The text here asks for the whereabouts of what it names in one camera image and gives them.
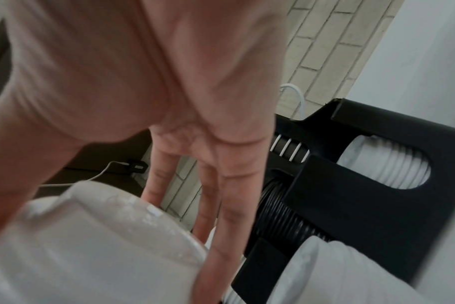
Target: black hose holder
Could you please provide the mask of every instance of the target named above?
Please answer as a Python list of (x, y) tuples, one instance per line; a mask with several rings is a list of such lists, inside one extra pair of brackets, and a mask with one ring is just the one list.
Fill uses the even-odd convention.
[[(455, 129), (335, 99), (303, 121), (277, 116), (274, 138), (279, 135), (309, 148), (304, 162), (290, 161), (278, 151), (269, 153), (265, 182), (283, 178), (290, 185), (283, 203), (332, 238), (412, 283), (455, 211)], [(337, 165), (358, 135), (377, 135), (422, 151), (431, 166), (430, 178), (417, 188), (401, 190)], [(253, 237), (250, 243), (256, 242)], [(284, 254), (291, 258), (293, 252)], [(247, 279), (263, 283), (254, 272), (244, 272), (250, 275), (238, 273), (232, 284), (235, 291)]]

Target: hand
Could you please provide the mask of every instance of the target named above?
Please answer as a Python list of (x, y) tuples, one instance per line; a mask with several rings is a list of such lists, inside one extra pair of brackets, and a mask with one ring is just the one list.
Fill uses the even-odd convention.
[[(1, 98), (0, 112), (16, 111), (69, 142), (63, 151), (149, 128), (152, 167), (142, 197), (158, 206), (179, 156), (198, 159), (203, 191), (194, 233), (201, 241), (219, 205), (220, 213), (195, 303), (219, 301), (254, 220), (285, 47), (278, 2), (7, 2), (13, 70), (4, 95), (15, 98)], [(26, 172), (23, 191), (71, 157)]]

